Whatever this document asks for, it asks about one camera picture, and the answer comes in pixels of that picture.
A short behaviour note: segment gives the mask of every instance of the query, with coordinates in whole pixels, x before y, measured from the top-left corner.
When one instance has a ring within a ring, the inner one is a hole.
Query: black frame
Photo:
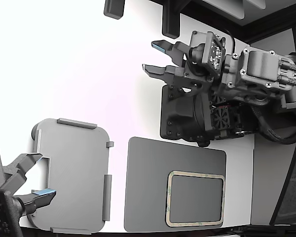
[[[288,172],[287,172],[287,175],[286,175],[286,178],[285,178],[285,181],[284,181],[284,185],[283,185],[282,190],[281,190],[281,194],[280,194],[280,196],[278,198],[278,201],[277,201],[277,204],[275,206],[273,215],[271,217],[271,220],[270,220],[270,223],[269,223],[270,225],[274,225],[274,223],[275,223],[275,220],[276,220],[277,214],[278,214],[278,212],[280,210],[281,204],[283,202],[287,187],[288,187],[288,185],[290,183],[290,179],[291,179],[292,173],[294,171],[295,164],[296,164],[296,147],[295,147],[295,150],[294,150],[294,154],[293,154],[293,157],[292,157],[290,167],[288,169]]]
[[[125,0],[106,0],[105,15],[119,19],[123,15],[124,5],[114,5],[115,1],[125,3]],[[226,17],[191,0],[150,1],[163,6],[162,33],[173,39],[180,36],[180,13],[222,32],[227,33],[226,30],[228,30],[235,38],[247,44],[252,44],[296,27],[296,4],[269,14],[245,26],[240,26]]]

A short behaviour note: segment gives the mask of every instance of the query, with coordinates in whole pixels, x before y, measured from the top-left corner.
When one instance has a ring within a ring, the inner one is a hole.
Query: black mount
[[[162,34],[176,39],[180,36],[180,13],[191,0],[165,0],[162,3]],[[125,0],[106,0],[104,15],[120,19],[124,14]]]

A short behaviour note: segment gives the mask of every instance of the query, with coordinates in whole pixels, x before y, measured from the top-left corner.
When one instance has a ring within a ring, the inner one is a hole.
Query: white table surface
[[[181,16],[177,40],[161,34],[162,7],[126,0],[120,20],[103,15],[104,0],[0,1],[0,154],[3,165],[31,152],[33,126],[46,118],[96,123],[115,141],[110,149],[111,221],[101,232],[125,232],[124,202],[128,140],[159,136],[161,88],[142,63],[166,66],[171,58],[153,49],[154,40],[189,44],[192,31],[214,31]],[[237,41],[236,51],[246,44]],[[190,144],[185,141],[175,143]],[[222,227],[250,223],[254,137],[212,142],[225,150],[226,195]],[[40,162],[16,193],[44,187]],[[26,217],[21,226],[31,227]]]

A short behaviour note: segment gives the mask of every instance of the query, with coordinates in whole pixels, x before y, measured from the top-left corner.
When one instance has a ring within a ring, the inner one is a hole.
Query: black cable
[[[232,54],[236,51],[236,40],[234,38],[234,36],[230,33],[229,30],[227,30],[226,28],[224,28],[224,30],[229,34],[229,36],[231,37],[232,40]]]
[[[288,84],[296,86],[296,79],[289,79]],[[259,123],[261,125],[261,128],[262,128],[262,133],[261,134],[268,137],[268,140],[271,140],[273,142],[277,142],[277,143],[280,143],[280,144],[283,144],[283,145],[290,145],[290,144],[296,143],[296,132],[294,134],[292,134],[291,136],[289,136],[289,137],[282,138],[281,136],[277,135],[275,133],[275,131],[265,121],[259,107],[252,106],[252,111],[253,111],[254,115],[257,117],[257,119],[258,119],[258,121],[259,121]]]

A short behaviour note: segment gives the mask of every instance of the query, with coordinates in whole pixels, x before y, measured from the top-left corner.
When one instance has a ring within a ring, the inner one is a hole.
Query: gray panel
[[[191,203],[203,202],[202,211]],[[171,188],[171,222],[214,222],[221,219],[222,179],[175,175]]]
[[[169,174],[174,171],[194,172],[203,174],[216,174],[225,176],[226,154],[224,151],[205,149],[180,145],[169,142],[161,142],[150,139],[131,138],[128,148],[127,163],[127,182],[126,182],[126,200],[125,200],[125,218],[124,227],[128,232],[169,232],[169,231],[186,231],[212,229],[221,226],[199,226],[199,227],[169,227],[166,224],[166,200],[167,200],[167,183]],[[215,183],[214,189],[209,189],[206,185],[201,188],[192,188],[192,185],[183,187],[186,180],[180,180],[176,188],[189,193],[189,203],[184,205],[186,210],[182,211],[183,217],[190,219],[214,218],[221,208],[221,202],[216,199],[211,200],[213,203],[207,203],[207,197],[204,196],[197,201],[195,196],[203,193],[210,193],[214,196],[219,189],[219,184]],[[175,213],[180,209],[179,202],[184,197],[177,196],[175,200],[178,204],[175,206]],[[214,207],[214,214],[209,210],[209,206]]]
[[[57,195],[28,219],[37,228],[54,233],[101,230],[104,220],[110,219],[108,134],[95,124],[51,118],[37,124],[32,134],[34,150],[49,158],[47,187]]]
[[[294,128],[277,130],[283,137]],[[280,145],[255,136],[252,225],[269,225],[281,194],[296,144]]]

